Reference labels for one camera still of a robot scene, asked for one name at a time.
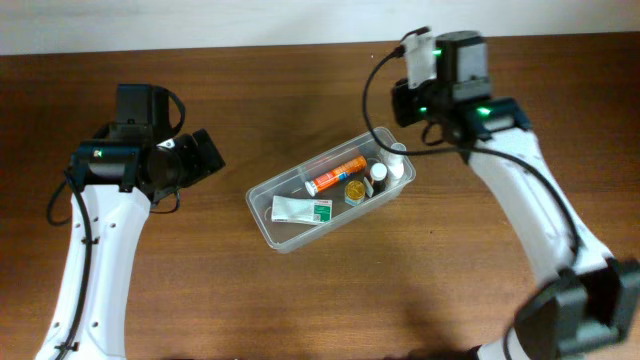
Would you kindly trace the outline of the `black white-capped bottle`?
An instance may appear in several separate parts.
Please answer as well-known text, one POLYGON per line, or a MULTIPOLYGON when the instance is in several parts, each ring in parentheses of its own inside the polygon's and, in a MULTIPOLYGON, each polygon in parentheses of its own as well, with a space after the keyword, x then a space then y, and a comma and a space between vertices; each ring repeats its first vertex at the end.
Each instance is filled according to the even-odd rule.
POLYGON ((376 162, 368 168, 363 182, 365 185, 365 193, 369 198, 373 198, 385 190, 386 176, 387 167, 384 163, 376 162))

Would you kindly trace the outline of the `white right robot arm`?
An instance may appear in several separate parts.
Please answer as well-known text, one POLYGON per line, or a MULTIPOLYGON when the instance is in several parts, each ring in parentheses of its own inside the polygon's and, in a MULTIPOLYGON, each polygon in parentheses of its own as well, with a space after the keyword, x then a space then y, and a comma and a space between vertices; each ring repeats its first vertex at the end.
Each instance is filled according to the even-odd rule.
POLYGON ((518 236, 538 283, 501 339, 456 359, 581 359, 625 341, 639 303, 639 263, 618 260, 584 225, 553 178, 524 111, 480 80, 398 81, 397 123, 443 130, 428 154, 458 153, 518 236))

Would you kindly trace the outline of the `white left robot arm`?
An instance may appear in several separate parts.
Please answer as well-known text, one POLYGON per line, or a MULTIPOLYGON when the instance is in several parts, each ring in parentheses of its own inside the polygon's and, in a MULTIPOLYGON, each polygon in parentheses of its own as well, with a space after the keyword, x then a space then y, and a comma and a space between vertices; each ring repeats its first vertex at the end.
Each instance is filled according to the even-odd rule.
POLYGON ((225 165, 206 130, 166 139, 83 142, 65 178, 69 251, 39 359, 123 359, 136 248, 153 207, 225 165))

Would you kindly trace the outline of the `white squeeze tube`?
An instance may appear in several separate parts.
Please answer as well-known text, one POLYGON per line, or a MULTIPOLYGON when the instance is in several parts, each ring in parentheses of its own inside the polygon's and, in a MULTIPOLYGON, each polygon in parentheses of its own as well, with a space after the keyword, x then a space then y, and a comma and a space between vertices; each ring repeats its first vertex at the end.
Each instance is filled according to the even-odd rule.
POLYGON ((387 167, 387 181, 389 183, 398 182, 405 172, 404 157, 400 154, 382 150, 381 159, 387 167))

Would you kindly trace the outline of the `clear plastic container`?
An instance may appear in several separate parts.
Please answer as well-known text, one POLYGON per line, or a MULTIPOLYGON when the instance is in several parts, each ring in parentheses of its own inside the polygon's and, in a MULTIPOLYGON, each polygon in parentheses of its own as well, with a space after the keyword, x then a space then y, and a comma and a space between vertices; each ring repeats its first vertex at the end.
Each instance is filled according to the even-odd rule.
POLYGON ((327 150, 275 177, 254 186, 246 193, 246 202, 266 243, 279 253, 289 253, 338 229, 339 227, 381 207, 401 194, 404 187, 416 177, 411 161, 404 157, 404 173, 393 187, 380 195, 367 198, 359 205, 349 205, 345 201, 346 181, 342 181, 312 197, 304 183, 362 155, 368 160, 379 160, 381 148, 374 141, 379 138, 385 145, 396 142, 391 132, 377 127, 372 134, 366 132, 327 150), (320 217, 325 221, 317 225, 274 222, 272 220, 273 198, 330 201, 331 215, 325 212, 320 217))

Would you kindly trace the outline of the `gold lid balm jar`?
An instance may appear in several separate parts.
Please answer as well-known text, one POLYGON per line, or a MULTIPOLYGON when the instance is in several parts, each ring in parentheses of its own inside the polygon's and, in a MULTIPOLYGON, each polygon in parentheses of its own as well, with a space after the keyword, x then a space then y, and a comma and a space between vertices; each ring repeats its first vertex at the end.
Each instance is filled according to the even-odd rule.
POLYGON ((366 198, 366 187, 359 180, 350 181, 345 187, 345 202, 350 206, 358 206, 366 198))

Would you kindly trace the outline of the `orange white-capped tube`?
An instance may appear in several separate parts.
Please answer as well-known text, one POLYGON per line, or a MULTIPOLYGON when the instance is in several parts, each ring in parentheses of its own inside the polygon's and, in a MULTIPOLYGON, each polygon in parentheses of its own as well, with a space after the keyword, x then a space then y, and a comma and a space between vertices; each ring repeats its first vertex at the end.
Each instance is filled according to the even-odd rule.
POLYGON ((358 156, 338 167, 316 177, 313 180, 305 182, 305 189, 311 197, 327 190, 328 188, 340 183, 351 175, 354 175, 367 166, 367 161, 363 156, 358 156))

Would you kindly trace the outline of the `white green medicine box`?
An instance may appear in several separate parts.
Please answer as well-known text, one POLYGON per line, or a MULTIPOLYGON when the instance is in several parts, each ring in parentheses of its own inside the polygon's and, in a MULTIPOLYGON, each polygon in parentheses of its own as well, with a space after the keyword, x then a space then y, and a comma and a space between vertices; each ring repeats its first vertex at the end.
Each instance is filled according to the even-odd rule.
POLYGON ((277 223, 321 225, 332 218, 331 200, 295 199, 274 196, 271 220, 277 223))

